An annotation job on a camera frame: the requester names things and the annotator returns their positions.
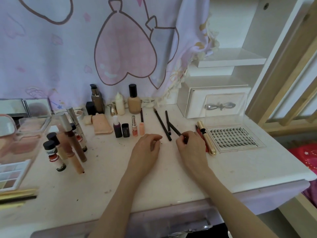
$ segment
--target transparent lid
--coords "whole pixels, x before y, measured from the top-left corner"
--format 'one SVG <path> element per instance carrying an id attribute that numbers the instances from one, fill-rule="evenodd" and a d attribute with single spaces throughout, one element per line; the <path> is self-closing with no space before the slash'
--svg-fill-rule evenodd
<path id="1" fill-rule="evenodd" d="M 47 118 L 22 118 L 19 119 L 20 128 L 17 135 L 36 135 L 43 133 L 48 126 L 51 117 Z"/>
<path id="2" fill-rule="evenodd" d="M 206 96 L 205 126 L 233 126 L 243 123 L 246 93 L 214 94 Z"/>

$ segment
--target lip tint bottle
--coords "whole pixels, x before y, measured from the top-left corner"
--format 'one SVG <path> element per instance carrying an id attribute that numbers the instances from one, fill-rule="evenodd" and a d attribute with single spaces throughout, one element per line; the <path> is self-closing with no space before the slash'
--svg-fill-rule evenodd
<path id="1" fill-rule="evenodd" d="M 122 137 L 121 124 L 119 123 L 118 116 L 113 116 L 113 130 L 116 138 Z"/>
<path id="2" fill-rule="evenodd" d="M 135 116 L 132 116 L 132 135 L 133 137 L 136 137 L 138 135 L 138 126 L 135 121 Z"/>

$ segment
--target shelf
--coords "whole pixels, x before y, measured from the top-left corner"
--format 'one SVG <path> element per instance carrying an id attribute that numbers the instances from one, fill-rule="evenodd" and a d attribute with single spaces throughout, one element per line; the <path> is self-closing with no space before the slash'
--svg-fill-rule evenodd
<path id="1" fill-rule="evenodd" d="M 266 58 L 243 48 L 220 48 L 203 60 L 196 60 L 194 64 L 198 68 L 247 66 L 264 64 Z"/>

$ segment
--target transparent compact case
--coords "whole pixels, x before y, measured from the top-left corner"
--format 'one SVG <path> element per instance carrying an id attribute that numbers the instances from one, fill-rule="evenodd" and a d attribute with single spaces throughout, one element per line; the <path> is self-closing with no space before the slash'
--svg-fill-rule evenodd
<path id="1" fill-rule="evenodd" d="M 222 153 L 265 145 L 244 124 L 246 93 L 216 94 L 206 96 L 205 127 L 216 149 Z"/>

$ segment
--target cream bottle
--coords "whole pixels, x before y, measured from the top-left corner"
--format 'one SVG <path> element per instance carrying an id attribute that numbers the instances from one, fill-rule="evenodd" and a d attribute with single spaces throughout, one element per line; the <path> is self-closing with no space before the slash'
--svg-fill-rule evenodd
<path id="1" fill-rule="evenodd" d="M 116 95 L 116 108 L 118 115 L 124 115 L 125 114 L 125 106 L 123 101 L 123 96 L 118 92 Z"/>
<path id="2" fill-rule="evenodd" d="M 139 114 L 141 112 L 141 100 L 138 97 L 137 85 L 129 85 L 130 97 L 128 98 L 129 112 L 132 114 Z"/>

